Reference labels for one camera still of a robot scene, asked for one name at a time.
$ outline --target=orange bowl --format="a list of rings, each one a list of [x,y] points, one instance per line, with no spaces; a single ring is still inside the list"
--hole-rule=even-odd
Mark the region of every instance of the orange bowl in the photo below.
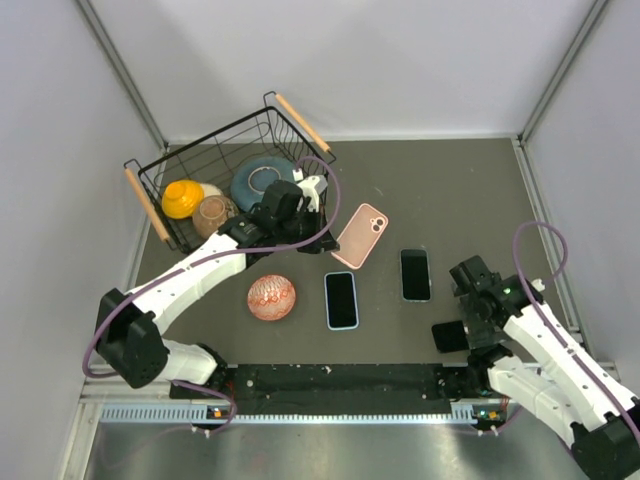
[[[204,199],[204,190],[193,180],[171,182],[162,195],[162,211],[169,218],[190,217]]]

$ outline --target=wooden handle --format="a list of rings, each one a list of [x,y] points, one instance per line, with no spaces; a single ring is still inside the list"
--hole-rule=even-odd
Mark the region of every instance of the wooden handle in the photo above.
[[[138,200],[140,200],[142,208],[144,208],[144,211],[147,212],[149,220],[151,220],[151,225],[153,225],[153,228],[155,228],[156,233],[160,237],[160,240],[165,243],[168,242],[170,238],[169,232],[167,232],[164,223],[162,223],[162,220],[160,220],[158,212],[156,212],[155,208],[153,208],[153,205],[151,204],[149,197],[147,197],[146,192],[142,188],[142,185],[140,185],[136,174],[133,173],[133,170],[131,170],[130,168],[125,168],[124,174],[126,175],[127,180],[129,180],[133,191],[136,192],[136,196],[138,197]]]
[[[298,112],[295,111],[291,104],[287,102],[282,95],[276,93],[276,100],[278,100],[280,105],[282,105],[282,108],[284,108],[289,113],[289,115],[291,115],[295,119],[295,121],[300,124],[304,131],[309,134],[309,136],[313,139],[314,142],[318,144],[323,152],[327,153],[330,150],[327,142],[322,140],[322,137],[320,137],[320,135],[318,135],[316,131],[311,128],[311,125],[309,125],[307,121],[302,118]]]

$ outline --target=cable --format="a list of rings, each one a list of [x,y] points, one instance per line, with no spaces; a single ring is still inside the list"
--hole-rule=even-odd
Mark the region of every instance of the cable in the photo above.
[[[296,162],[296,169],[300,168],[300,164],[305,162],[305,161],[314,161],[319,163],[320,165],[322,165],[327,173],[329,174],[329,176],[331,177],[331,179],[333,180],[333,184],[335,186],[336,189],[336,201],[335,201],[335,208],[333,211],[333,215],[331,216],[331,218],[329,219],[329,221],[327,222],[327,224],[324,226],[324,228],[322,228],[318,233],[316,233],[315,235],[313,235],[312,237],[309,237],[306,240],[303,240],[301,242],[298,243],[293,243],[290,245],[278,245],[275,247],[265,247],[265,248],[240,248],[240,249],[236,249],[236,250],[227,250],[225,252],[218,252],[215,253],[213,255],[209,255],[208,257],[204,257],[196,262],[193,262],[190,267],[195,268],[198,267],[199,265],[202,265],[204,263],[210,262],[212,260],[216,260],[218,258],[227,256],[227,255],[235,255],[235,254],[247,254],[247,253],[275,253],[275,252],[283,252],[286,250],[294,250],[300,247],[304,247],[306,245],[309,245],[313,242],[315,242],[316,240],[318,240],[319,238],[321,238],[325,233],[327,233],[329,231],[329,229],[331,228],[331,226],[333,225],[333,223],[335,222],[337,216],[338,216],[338,211],[340,210],[340,203],[341,203],[341,198],[342,198],[342,192],[340,190],[340,183],[338,182],[338,178],[336,177],[335,172],[331,169],[331,167],[329,166],[328,163],[326,163],[324,160],[318,158],[318,157],[314,157],[314,156],[306,156],[306,157],[302,157],[300,158],[297,162]],[[109,373],[96,373],[91,371],[91,367],[89,366],[89,360],[91,359],[91,354],[93,352],[93,350],[96,347],[96,344],[98,343],[98,341],[100,340],[100,337],[102,337],[102,334],[105,332],[105,330],[107,328],[109,328],[109,325],[111,325],[111,322],[113,322],[113,320],[120,314],[120,312],[122,312],[122,310],[124,310],[128,305],[130,305],[131,303],[133,303],[135,300],[137,300],[138,298],[140,298],[142,295],[144,295],[145,293],[147,293],[150,290],[153,290],[154,288],[158,287],[159,285],[163,284],[164,282],[171,280],[172,278],[184,273],[185,270],[184,269],[178,269],[178,270],[174,270],[172,272],[167,273],[166,275],[159,277],[157,279],[155,279],[154,281],[152,281],[151,283],[149,283],[148,285],[146,285],[145,287],[141,288],[140,290],[138,290],[137,292],[129,295],[128,297],[126,297],[124,299],[124,301],[119,304],[108,316],[107,318],[104,320],[104,322],[102,322],[102,324],[100,325],[100,327],[96,330],[95,334],[93,335],[93,338],[91,339],[91,341],[89,342],[89,345],[87,347],[87,350],[85,351],[85,354],[82,358],[82,371],[84,372],[84,374],[89,377],[89,378],[107,378],[107,377],[113,377],[116,376],[117,373],[116,372],[109,372]],[[196,392],[200,392],[200,393],[204,393],[206,395],[211,395],[214,397],[218,397],[221,398],[223,400],[226,400],[227,402],[229,402],[229,404],[231,405],[231,411],[229,412],[229,416],[227,418],[227,421],[225,423],[223,423],[221,426],[219,426],[216,430],[213,430],[213,433],[217,434],[220,433],[224,430],[226,430],[227,428],[229,428],[229,426],[231,425],[231,422],[233,421],[233,419],[235,418],[237,412],[238,412],[238,405],[236,404],[235,400],[231,397],[228,397],[227,395],[212,390],[210,388],[206,388],[203,387],[201,385],[195,385],[189,382],[185,382],[182,380],[173,380],[172,383],[176,386],[182,387],[182,388],[188,388],[190,390],[196,391]],[[151,437],[149,440],[147,440],[146,442],[142,443],[141,445],[138,445],[133,452],[131,452],[129,455],[127,455],[125,458],[123,458],[122,460],[109,465],[108,462],[106,461],[106,454],[104,451],[104,443],[101,446],[101,457],[102,457],[102,462],[105,465],[105,467],[107,469],[116,469],[120,466],[122,466],[124,463],[126,463],[127,461],[129,461],[132,457],[136,456],[138,453],[140,453],[142,450],[144,450],[147,446],[149,446],[151,443],[153,443],[154,441],[156,441],[157,439],[159,439],[160,437],[163,437],[164,435],[168,434],[168,433],[172,433],[172,432],[176,432],[176,431],[183,431],[183,430],[187,430],[187,429],[192,429],[192,427],[190,426],[186,426],[186,425],[180,425],[178,427],[171,427],[168,428],[166,430],[163,430],[161,432],[159,432],[158,434],[154,435],[153,437]]]
[[[567,240],[564,238],[560,230],[555,228],[553,225],[550,225],[546,222],[540,222],[540,221],[525,222],[522,225],[520,225],[516,230],[516,233],[513,235],[513,242],[511,244],[511,253],[513,255],[513,263],[516,266],[518,278],[520,279],[520,283],[522,284],[522,288],[524,289],[524,292],[527,295],[529,302],[531,303],[531,305],[533,305],[533,308],[535,309],[536,313],[540,316],[540,319],[545,324],[545,326],[551,331],[551,333],[558,340],[558,342],[560,342],[560,345],[562,345],[563,348],[567,348],[569,344],[565,341],[562,335],[560,335],[560,333],[553,327],[553,324],[544,314],[544,312],[542,311],[542,308],[540,308],[540,305],[538,304],[535,297],[533,296],[533,292],[531,291],[531,288],[529,288],[529,284],[527,283],[527,278],[524,274],[524,270],[520,262],[520,256],[518,254],[519,246],[520,246],[520,236],[522,235],[522,232],[524,232],[527,228],[533,227],[533,226],[543,227],[543,228],[546,228],[547,230],[550,230],[556,235],[556,237],[558,237],[558,239],[560,240],[560,243],[562,244],[562,261],[560,262],[560,266],[558,267],[558,269],[551,276],[552,280],[556,279],[564,270],[564,267],[566,266],[567,260],[569,258],[569,246],[567,245]],[[578,366],[582,369],[582,371],[589,377],[589,379],[593,383],[596,384],[596,386],[602,391],[602,393],[604,393],[604,395],[611,402],[611,404],[618,410],[618,412],[620,413],[620,416],[622,417],[622,419],[625,421],[625,423],[631,430],[631,433],[633,434],[636,442],[638,442],[638,445],[640,445],[640,430],[638,430],[638,427],[636,426],[634,421],[631,419],[631,417],[629,416],[625,408],[620,404],[620,402],[615,397],[615,395],[611,392],[611,390],[607,388],[604,382],[602,382],[600,378],[598,378],[598,376],[595,373],[593,373],[589,369],[589,367],[587,367],[587,365],[582,361],[582,359],[578,357],[577,353],[571,354],[571,358],[573,359],[573,361],[576,362],[576,364],[578,364]]]
[[[200,259],[200,260],[198,260],[196,262],[193,262],[190,266],[192,268],[195,268],[195,267],[197,267],[199,265],[202,265],[203,263],[207,263],[207,262],[210,262],[212,260],[216,260],[218,258],[225,257],[227,255],[237,255],[237,254],[241,254],[241,253],[244,253],[244,254],[247,254],[247,253],[275,253],[275,252],[283,252],[283,251],[286,251],[286,250],[295,250],[297,248],[304,247],[306,245],[309,245],[309,244],[315,242],[316,240],[321,238],[326,232],[328,232],[329,228],[331,228],[331,225],[333,225],[333,222],[336,220],[336,217],[338,216],[338,211],[340,210],[340,201],[341,201],[341,196],[342,196],[341,191],[340,191],[340,183],[338,182],[338,178],[336,177],[336,175],[335,175],[334,171],[331,169],[331,167],[324,160],[322,160],[320,158],[312,157],[312,156],[302,157],[296,163],[296,168],[299,168],[299,165],[302,162],[305,162],[305,161],[308,161],[308,160],[312,160],[312,161],[318,162],[320,165],[322,165],[326,169],[327,173],[329,174],[329,176],[333,180],[333,183],[334,183],[334,186],[335,186],[335,189],[336,189],[335,209],[333,211],[333,215],[332,215],[331,219],[327,222],[327,224],[325,225],[324,228],[322,228],[318,233],[316,233],[312,237],[310,237],[310,238],[308,238],[306,240],[303,240],[301,242],[298,242],[298,243],[293,243],[293,244],[290,244],[290,245],[278,245],[278,246],[275,246],[275,247],[239,248],[239,249],[236,249],[236,250],[227,250],[225,252],[218,252],[218,253],[214,253],[213,255],[209,255],[208,257],[204,257],[204,258],[202,258],[202,259]],[[107,328],[109,328],[109,325],[111,325],[111,322],[113,322],[113,320],[127,306],[132,304],[134,301],[136,301],[138,298],[140,298],[142,295],[144,295],[148,291],[157,288],[159,285],[163,284],[164,282],[166,282],[168,280],[171,280],[172,278],[177,277],[178,275],[180,275],[180,274],[182,274],[184,272],[185,272],[184,269],[179,268],[177,270],[173,270],[173,271],[167,273],[166,275],[163,275],[162,277],[156,278],[155,280],[153,280],[149,284],[145,285],[143,288],[141,288],[137,292],[129,295],[128,297],[126,297],[121,304],[119,304],[115,309],[113,309],[111,311],[111,313],[107,316],[107,318],[104,320],[104,322],[102,322],[100,327],[98,327],[98,329],[96,330],[95,334],[93,335],[93,338],[89,342],[87,350],[84,353],[84,357],[82,359],[82,371],[84,372],[84,374],[87,377],[89,377],[89,378],[107,378],[107,377],[113,377],[113,376],[117,375],[116,372],[96,373],[96,372],[91,371],[91,367],[89,366],[89,360],[91,359],[91,353],[95,349],[97,343],[100,341],[100,337],[102,337],[102,334],[105,332],[105,330]]]
[[[503,412],[507,411],[507,408],[509,407],[509,402],[511,401],[511,399],[507,396],[503,396],[502,400],[500,402],[500,410]]]

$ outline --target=pink smartphone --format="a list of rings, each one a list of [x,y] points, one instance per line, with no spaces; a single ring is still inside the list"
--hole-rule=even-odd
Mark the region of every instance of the pink smartphone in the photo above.
[[[338,237],[340,251],[331,252],[331,255],[349,268],[359,269],[388,224],[385,215],[363,203]]]

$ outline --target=brown ceramic bowl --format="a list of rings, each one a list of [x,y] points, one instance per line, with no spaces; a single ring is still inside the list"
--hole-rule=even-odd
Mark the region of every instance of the brown ceramic bowl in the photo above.
[[[238,208],[223,195],[206,197],[193,214],[193,226],[202,238],[208,239],[228,219],[238,214]]]

